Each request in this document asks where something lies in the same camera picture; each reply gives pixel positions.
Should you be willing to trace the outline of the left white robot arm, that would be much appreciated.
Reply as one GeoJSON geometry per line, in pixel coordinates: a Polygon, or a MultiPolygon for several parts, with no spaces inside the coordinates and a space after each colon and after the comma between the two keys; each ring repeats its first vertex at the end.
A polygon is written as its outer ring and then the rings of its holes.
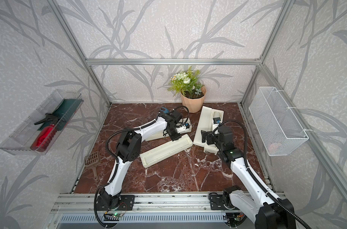
{"type": "Polygon", "coordinates": [[[157,132],[166,133],[172,141],[181,138],[179,133],[180,127],[186,127],[182,122],[183,115],[178,110],[165,112],[160,110],[157,117],[139,127],[123,129],[118,131],[120,138],[116,145],[116,152],[110,150],[110,140],[113,135],[106,141],[106,151],[115,158],[114,169],[111,172],[108,184],[102,187],[100,195],[116,197],[121,193],[122,184],[130,164],[140,155],[141,145],[147,138],[157,132]]]}

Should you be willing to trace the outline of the long plastic wrap roll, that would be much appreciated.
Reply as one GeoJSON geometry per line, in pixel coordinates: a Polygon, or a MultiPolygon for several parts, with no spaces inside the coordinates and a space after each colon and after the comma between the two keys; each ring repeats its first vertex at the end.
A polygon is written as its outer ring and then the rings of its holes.
{"type": "MultiPolygon", "coordinates": [[[[181,126],[178,128],[178,132],[179,132],[179,134],[189,133],[189,131],[185,131],[185,129],[182,128],[181,126]]],[[[169,137],[169,135],[166,132],[159,131],[159,132],[153,134],[152,136],[148,137],[146,139],[146,141],[156,140],[156,139],[165,138],[165,137],[169,137]]]]}

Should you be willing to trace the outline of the cream wrap dispenser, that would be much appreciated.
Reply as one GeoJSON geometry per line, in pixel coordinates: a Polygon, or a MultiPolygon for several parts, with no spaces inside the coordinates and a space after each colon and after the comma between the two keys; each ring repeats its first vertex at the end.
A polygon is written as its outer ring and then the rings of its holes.
{"type": "Polygon", "coordinates": [[[165,159],[168,159],[175,154],[189,149],[193,146],[193,141],[189,137],[188,133],[183,134],[181,138],[175,141],[168,141],[162,145],[159,145],[147,152],[140,154],[140,158],[144,168],[148,168],[154,164],[157,164],[165,159]]]}
{"type": "Polygon", "coordinates": [[[203,147],[205,153],[206,152],[207,153],[213,153],[216,155],[218,153],[218,149],[214,144],[209,145],[205,140],[204,140],[204,142],[202,142],[202,131],[212,132],[212,121],[211,120],[212,120],[214,112],[220,112],[221,118],[223,121],[224,111],[212,109],[212,108],[205,107],[205,106],[202,107],[202,111],[201,111],[201,115],[200,115],[199,122],[197,125],[193,144],[196,146],[203,147]]]}

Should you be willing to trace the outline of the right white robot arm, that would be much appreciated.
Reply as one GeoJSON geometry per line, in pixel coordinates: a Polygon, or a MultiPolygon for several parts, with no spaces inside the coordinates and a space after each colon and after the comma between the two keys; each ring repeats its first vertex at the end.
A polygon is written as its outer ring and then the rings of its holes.
{"type": "Polygon", "coordinates": [[[202,131],[202,141],[215,145],[219,158],[241,180],[249,195],[238,187],[225,190],[228,208],[237,208],[257,229],[295,229],[294,208],[288,199],[281,199],[257,175],[246,159],[247,150],[235,147],[230,127],[221,126],[215,131],[202,131]]]}

